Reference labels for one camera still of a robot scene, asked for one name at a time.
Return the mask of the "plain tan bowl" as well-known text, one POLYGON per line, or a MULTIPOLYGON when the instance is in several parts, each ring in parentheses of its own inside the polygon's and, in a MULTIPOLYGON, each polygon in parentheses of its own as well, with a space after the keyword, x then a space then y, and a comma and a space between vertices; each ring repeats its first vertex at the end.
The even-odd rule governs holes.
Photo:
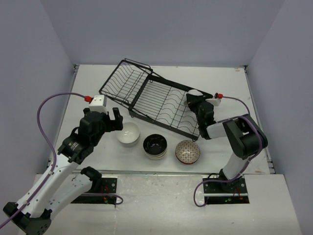
POLYGON ((151 154, 145 151, 146 156, 150 155, 150 156, 160 156, 160 155, 165 155, 167 152, 167 149, 165 149, 164 151, 162 151, 161 153, 158 154, 151 154))

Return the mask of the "tan bowl with leaf motif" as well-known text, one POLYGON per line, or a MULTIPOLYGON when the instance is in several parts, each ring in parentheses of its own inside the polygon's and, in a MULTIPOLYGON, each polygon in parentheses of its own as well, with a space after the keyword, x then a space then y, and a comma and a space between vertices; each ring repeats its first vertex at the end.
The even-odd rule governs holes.
POLYGON ((160 155, 160 156, 150 156, 150 155, 148 155, 147 157, 149 159, 151 159, 151 160, 160 160, 160 159, 162 159, 164 157, 164 155, 160 155))

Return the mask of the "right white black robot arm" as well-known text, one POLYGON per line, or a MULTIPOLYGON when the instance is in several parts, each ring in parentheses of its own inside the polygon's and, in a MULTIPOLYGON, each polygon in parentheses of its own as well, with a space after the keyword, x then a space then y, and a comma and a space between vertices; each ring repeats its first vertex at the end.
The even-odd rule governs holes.
POLYGON ((200 136, 211 140, 226 137, 232 149, 230 159, 219 172, 216 179, 208 179, 209 184, 217 184, 223 192, 230 192, 236 186, 249 163, 267 147, 268 140, 260 127, 252 119, 248 106, 238 98, 224 96, 220 93, 205 95, 198 90, 186 94, 188 108, 195 114, 200 136), (222 99, 232 99, 242 103, 247 114, 216 121, 214 107, 222 99))

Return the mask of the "black glazed tan bowl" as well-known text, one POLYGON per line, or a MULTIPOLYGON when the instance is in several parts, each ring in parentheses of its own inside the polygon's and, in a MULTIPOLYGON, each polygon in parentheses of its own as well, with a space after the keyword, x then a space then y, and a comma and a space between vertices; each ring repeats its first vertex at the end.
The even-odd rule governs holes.
POLYGON ((160 134, 151 134, 143 142, 144 151, 151 154, 158 154, 167 149, 167 140, 160 134))

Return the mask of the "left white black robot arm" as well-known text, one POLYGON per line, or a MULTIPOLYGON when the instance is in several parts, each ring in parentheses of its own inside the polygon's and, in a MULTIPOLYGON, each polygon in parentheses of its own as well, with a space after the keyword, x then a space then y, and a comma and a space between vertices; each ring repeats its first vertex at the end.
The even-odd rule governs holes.
POLYGON ((78 127, 63 140, 54 156, 52 165, 36 184, 18 202, 8 202, 3 211, 27 235, 42 235, 54 217, 77 197, 113 196, 97 193, 102 186, 102 175, 88 166, 81 170, 71 185, 60 190, 64 180, 88 157, 106 132, 120 131, 123 117, 118 108, 113 108, 115 119, 108 113, 90 108, 84 109, 84 117, 78 127))

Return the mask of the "white bowl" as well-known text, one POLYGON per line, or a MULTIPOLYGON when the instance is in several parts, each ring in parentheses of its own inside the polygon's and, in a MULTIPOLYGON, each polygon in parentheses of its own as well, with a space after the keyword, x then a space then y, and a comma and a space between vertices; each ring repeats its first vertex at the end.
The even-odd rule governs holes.
POLYGON ((203 96, 203 93, 196 89, 191 89, 187 92, 187 95, 193 95, 193 96, 203 96))
POLYGON ((133 122, 125 122, 123 124, 123 129, 117 131, 116 137, 121 144, 135 144, 140 139, 140 129, 133 122))
POLYGON ((131 143, 123 143, 123 142, 121 142, 121 145, 122 145, 123 147, 134 147, 134 146, 137 145, 138 142, 139 142, 139 140, 134 141, 134 142, 131 142, 131 143))

